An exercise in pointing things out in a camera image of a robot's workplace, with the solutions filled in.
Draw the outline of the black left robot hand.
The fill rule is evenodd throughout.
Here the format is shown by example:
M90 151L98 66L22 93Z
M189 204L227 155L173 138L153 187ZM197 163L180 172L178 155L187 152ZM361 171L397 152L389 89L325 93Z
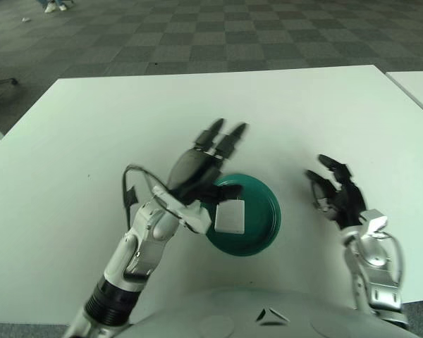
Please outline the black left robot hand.
M220 118L203 130L193 147L183 153L172 167L165 187L155 187L155 199L179 222L197 234L207 233L212 220L202 205L217 205L237 199L243 192L240 184L218 186L221 169L243 138L248 127L240 123L218 143L224 119Z

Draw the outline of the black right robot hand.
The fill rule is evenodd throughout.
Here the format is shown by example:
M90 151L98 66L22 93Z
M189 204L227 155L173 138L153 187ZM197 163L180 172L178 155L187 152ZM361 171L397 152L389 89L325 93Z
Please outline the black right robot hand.
M330 180L316 172L306 170L316 209L328 220L336 222L340 230L361 227L362 233L370 236L381 232L387 226L387 216L376 209L367 208L347 165L324 154L318 155L318 161L333 174L340 187L335 187Z

